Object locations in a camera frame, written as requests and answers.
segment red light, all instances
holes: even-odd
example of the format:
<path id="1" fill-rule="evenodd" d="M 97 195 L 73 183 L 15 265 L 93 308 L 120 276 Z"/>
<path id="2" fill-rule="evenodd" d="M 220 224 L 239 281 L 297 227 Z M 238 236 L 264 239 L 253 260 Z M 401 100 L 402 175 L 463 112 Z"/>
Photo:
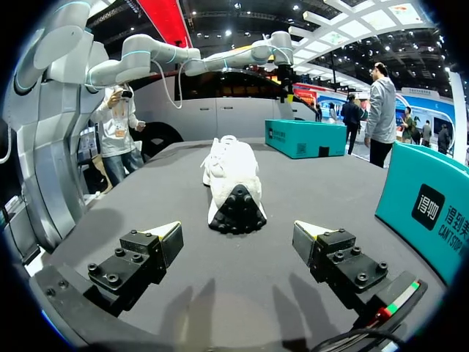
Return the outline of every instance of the red light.
<path id="1" fill-rule="evenodd" d="M 138 1 L 165 42 L 176 45 L 180 41 L 181 48 L 192 48 L 178 0 Z"/>

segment jeans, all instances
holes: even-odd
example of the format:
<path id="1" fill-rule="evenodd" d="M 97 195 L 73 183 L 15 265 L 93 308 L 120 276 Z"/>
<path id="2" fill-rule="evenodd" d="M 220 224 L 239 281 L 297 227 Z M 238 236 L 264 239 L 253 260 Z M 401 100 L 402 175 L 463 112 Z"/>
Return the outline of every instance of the jeans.
<path id="1" fill-rule="evenodd" d="M 132 173 L 140 169 L 144 165 L 144 161 L 139 150 L 134 149 L 125 154 L 103 158 L 103 165 L 111 185 L 115 187 L 125 179 L 124 167 L 129 173 Z"/>
<path id="2" fill-rule="evenodd" d="M 384 160 L 392 147 L 392 143 L 381 143 L 372 139 L 369 150 L 369 162 L 383 168 Z"/>
<path id="3" fill-rule="evenodd" d="M 345 135 L 345 143 L 349 140 L 350 135 L 350 144 L 349 144 L 349 155 L 352 154 L 353 146 L 355 145 L 355 140 L 357 138 L 358 125 L 355 123 L 349 123 L 347 125 L 347 134 Z"/>

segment teal box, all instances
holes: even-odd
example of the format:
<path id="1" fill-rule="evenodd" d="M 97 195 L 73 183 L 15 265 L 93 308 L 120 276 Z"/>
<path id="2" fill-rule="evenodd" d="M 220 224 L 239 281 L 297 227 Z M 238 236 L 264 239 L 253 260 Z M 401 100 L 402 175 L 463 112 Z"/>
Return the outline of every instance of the teal box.
<path id="1" fill-rule="evenodd" d="M 427 147 L 396 142 L 375 215 L 449 285 L 469 247 L 469 169 Z"/>
<path id="2" fill-rule="evenodd" d="M 345 154 L 345 126 L 265 120 L 265 144 L 292 159 L 341 156 Z"/>

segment black tabletop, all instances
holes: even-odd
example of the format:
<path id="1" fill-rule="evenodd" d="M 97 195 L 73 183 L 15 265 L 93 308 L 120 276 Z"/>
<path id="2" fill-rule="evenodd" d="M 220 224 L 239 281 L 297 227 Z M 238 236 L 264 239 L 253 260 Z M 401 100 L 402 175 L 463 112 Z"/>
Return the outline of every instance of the black tabletop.
<path id="1" fill-rule="evenodd" d="M 292 247 L 294 220 L 344 227 L 390 278 L 407 270 L 429 289 L 406 318 L 408 336 L 445 289 L 432 269 L 374 217 L 386 170 L 351 156 L 292 160 L 249 139 L 259 162 L 267 225 L 250 235 L 207 226 L 210 189 L 200 163 L 211 142 L 173 144 L 100 200 L 57 248 L 50 263 L 86 277 L 88 263 L 113 253 L 131 229 L 181 221 L 185 246 L 160 285 L 151 285 L 120 319 L 190 348 L 307 345 L 351 329 L 357 318 L 326 284 L 317 284 Z"/>

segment shoe sole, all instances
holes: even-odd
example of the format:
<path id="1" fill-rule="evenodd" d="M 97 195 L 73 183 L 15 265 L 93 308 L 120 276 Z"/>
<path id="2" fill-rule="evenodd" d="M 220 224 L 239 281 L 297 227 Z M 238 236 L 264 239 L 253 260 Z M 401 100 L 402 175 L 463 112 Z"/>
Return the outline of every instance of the shoe sole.
<path id="1" fill-rule="evenodd" d="M 216 210 L 215 201 L 209 210 L 209 216 Z M 209 228 L 223 234 L 251 233 L 260 230 L 267 223 L 265 212 L 260 205 L 257 206 L 248 189 L 243 185 L 233 188 L 231 194 L 226 198 L 213 220 L 209 218 Z"/>

